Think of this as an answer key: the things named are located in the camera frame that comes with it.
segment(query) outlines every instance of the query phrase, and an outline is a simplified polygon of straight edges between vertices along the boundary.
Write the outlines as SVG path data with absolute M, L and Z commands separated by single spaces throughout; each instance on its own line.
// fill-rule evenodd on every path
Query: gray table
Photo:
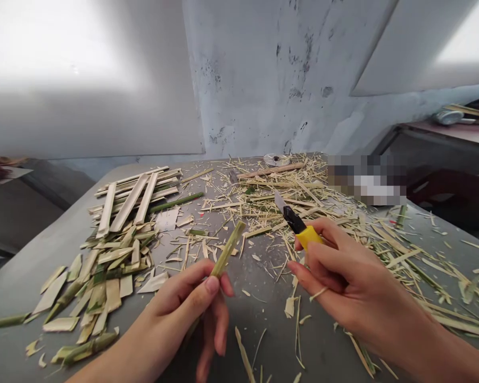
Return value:
M 260 161 L 259 158 L 249 160 L 252 164 Z M 222 165 L 216 161 L 207 161 L 171 166 L 173 169 L 178 167 L 183 169 L 184 177 L 187 177 L 209 167 L 220 170 Z M 255 166 L 245 167 L 255 170 Z M 48 275 L 60 265 L 71 264 L 75 255 L 79 252 L 79 245 L 85 241 L 91 232 L 89 227 L 90 216 L 87 213 L 87 208 L 96 205 L 96 198 L 93 196 L 95 190 L 106 182 L 149 169 L 150 166 L 147 165 L 128 165 L 111 171 L 55 223 L 39 234 L 3 267 L 0 270 L 0 318 L 31 311 L 39 301 L 40 286 Z M 215 182 L 219 182 L 219 176 L 216 173 L 213 174 Z M 192 181 L 191 185 L 182 192 L 182 195 L 197 191 L 204 191 L 202 181 L 199 179 Z M 213 195 L 214 191 L 208 190 L 207 197 L 213 197 Z M 196 200 L 191 205 L 184 206 L 181 209 L 185 214 L 186 212 L 194 213 L 195 217 L 198 218 L 197 211 L 200 208 L 198 204 L 202 204 L 202 201 Z M 474 243 L 479 243 L 479 241 L 438 218 L 435 220 L 437 225 L 449 234 L 443 237 L 432 232 L 429 218 L 416 214 L 421 211 L 421 209 L 410 204 L 408 215 L 411 219 L 408 219 L 407 222 L 416 228 L 416 232 L 422 233 L 422 235 L 412 236 L 411 240 L 431 253 L 437 250 L 444 251 L 448 259 L 458 264 L 467 276 L 471 276 L 471 270 L 479 268 L 479 250 L 461 243 L 460 239 Z M 206 217 L 210 217 L 208 223 L 212 226 L 205 228 L 211 232 L 218 229 L 223 222 L 220 212 L 207 213 Z M 222 230 L 219 233 L 220 239 L 227 238 L 230 235 L 233 227 L 232 222 L 228 226 L 228 232 Z M 453 250 L 445 246 L 444 239 L 452 245 Z M 169 245 L 169 240 L 171 238 L 165 235 L 162 239 L 164 245 L 160 245 L 153 252 L 155 264 L 164 260 L 168 252 L 173 249 L 174 246 Z M 234 336 L 235 326 L 238 326 L 241 331 L 243 344 L 250 360 L 253 358 L 262 331 L 267 328 L 255 364 L 257 378 L 261 364 L 263 365 L 265 379 L 273 374 L 272 382 L 274 383 L 292 382 L 296 374 L 301 371 L 294 355 L 295 319 L 287 319 L 284 315 L 285 300 L 292 291 L 291 276 L 286 276 L 285 282 L 281 280 L 275 285 L 274 280 L 262 268 L 262 265 L 266 265 L 268 268 L 270 260 L 275 265 L 281 264 L 285 259 L 285 254 L 282 251 L 278 252 L 278 250 L 264 253 L 263 250 L 270 241 L 266 236 L 252 238 L 252 241 L 255 246 L 252 248 L 246 246 L 242 258 L 232 257 L 228 266 L 228 273 L 233 282 L 236 297 L 228 299 L 230 325 L 227 356 L 225 358 L 218 356 L 214 358 L 209 379 L 211 382 L 247 381 Z M 254 253 L 261 256 L 261 263 L 251 257 L 251 254 Z M 439 282 L 447 286 L 447 290 L 452 296 L 457 297 L 459 295 L 455 280 L 448 279 L 443 274 L 440 275 L 441 273 L 438 271 L 430 270 L 426 265 L 420 265 L 430 275 L 436 275 Z M 427 288 L 427 285 L 422 283 L 421 287 L 428 297 L 435 299 L 434 293 Z M 257 298 L 268 303 L 262 303 L 252 297 L 245 296 L 241 293 L 242 289 L 253 293 Z M 302 382 L 371 382 L 372 380 L 364 370 L 348 336 L 340 328 L 334 333 L 334 320 L 318 304 L 309 303 L 308 295 L 301 287 L 298 287 L 296 295 L 302 296 L 302 317 L 308 314 L 312 315 L 312 318 L 301 327 L 302 358 L 307 368 L 303 372 Z M 148 303 L 150 297 L 149 294 L 144 297 L 133 294 L 133 296 L 124 299 L 122 307 L 109 316 L 108 328 L 112 329 L 119 326 L 121 332 L 124 333 Z M 69 313 L 73 306 L 74 303 L 66 309 L 65 315 Z M 475 304 L 471 304 L 470 309 L 479 313 L 479 307 Z M 46 314 L 24 326 L 0 329 L 0 382 L 45 381 L 44 378 L 54 372 L 58 366 L 49 364 L 46 369 L 40 369 L 37 365 L 40 354 L 46 352 L 45 360 L 49 361 L 61 346 L 76 342 L 79 335 L 78 328 L 69 334 L 42 334 L 42 323 L 45 316 Z M 46 347 L 26 360 L 24 348 L 41 334 L 43 339 L 40 344 L 46 345 Z M 479 348 L 479 339 L 469 338 L 468 341 Z M 160 378 L 160 381 L 194 381 L 200 347 L 199 336 L 194 336 L 194 340 L 188 349 L 178 354 L 172 365 Z M 59 371 L 47 378 L 46 381 L 63 382 L 83 365 L 85 365 L 85 362 L 79 363 L 69 370 Z M 395 370 L 401 380 L 405 381 L 404 373 Z M 384 370 L 384 372 L 376 375 L 376 381 L 390 382 L 395 380 Z

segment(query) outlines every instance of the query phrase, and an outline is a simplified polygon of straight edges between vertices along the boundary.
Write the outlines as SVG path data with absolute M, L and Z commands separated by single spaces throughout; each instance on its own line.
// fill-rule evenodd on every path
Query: wooden stick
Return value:
M 185 178 L 183 180 L 181 180 L 181 183 L 185 183 L 185 182 L 188 182 L 188 181 L 191 181 L 197 177 L 200 177 L 200 176 L 203 176 L 205 174 L 208 174 L 209 172 L 212 172 L 214 170 L 214 168 L 210 168 L 210 169 L 207 169 L 207 170 L 204 170 L 203 172 L 200 172 L 200 173 L 197 173 L 197 174 L 194 174 L 193 176 L 190 176 L 188 178 Z
M 301 169 L 303 166 L 304 166 L 303 162 L 298 162 L 296 164 L 289 164 L 284 166 L 277 166 L 276 168 L 263 169 L 257 172 L 240 174 L 238 176 L 238 180 L 245 179 L 245 178 L 252 178 L 255 176 L 265 176 L 267 174 L 272 174 L 272 173 L 281 173 L 288 170 Z

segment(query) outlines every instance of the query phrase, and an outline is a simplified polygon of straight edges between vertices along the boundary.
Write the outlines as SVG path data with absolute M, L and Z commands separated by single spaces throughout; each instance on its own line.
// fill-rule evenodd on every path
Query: wall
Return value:
M 394 5 L 392 0 L 184 0 L 206 154 L 52 163 L 96 180 L 135 161 L 160 165 L 229 154 L 370 153 L 391 125 L 479 98 L 479 85 L 349 96 Z

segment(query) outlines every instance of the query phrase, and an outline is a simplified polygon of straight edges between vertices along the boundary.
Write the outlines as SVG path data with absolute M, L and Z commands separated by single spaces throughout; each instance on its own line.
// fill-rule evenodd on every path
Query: bamboo shaving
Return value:
M 249 383 L 255 383 L 254 373 L 252 367 L 249 363 L 249 357 L 246 354 L 245 347 L 241 343 L 241 334 L 237 327 L 234 328 L 236 334 L 236 340 L 238 341 L 239 352 L 241 353 L 241 359 L 243 360 L 243 365 L 245 366 L 246 374 L 249 377 Z
M 309 301 L 313 301 L 314 299 L 316 299 L 318 296 L 320 296 L 322 293 L 324 293 L 326 290 L 328 290 L 328 287 L 323 287 L 319 292 L 315 293 L 314 295 L 312 295 L 310 298 L 309 298 Z

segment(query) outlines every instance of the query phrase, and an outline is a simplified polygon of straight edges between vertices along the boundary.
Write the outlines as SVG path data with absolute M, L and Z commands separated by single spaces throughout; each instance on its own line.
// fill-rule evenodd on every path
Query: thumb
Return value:
M 175 310 L 174 314 L 176 315 L 177 322 L 184 328 L 190 328 L 192 323 L 211 305 L 219 289 L 220 281 L 218 278 L 208 277 Z
M 319 262 L 323 267 L 333 273 L 343 276 L 351 281 L 354 272 L 354 261 L 346 253 L 317 242 L 309 242 L 307 245 L 307 263 L 309 265 Z

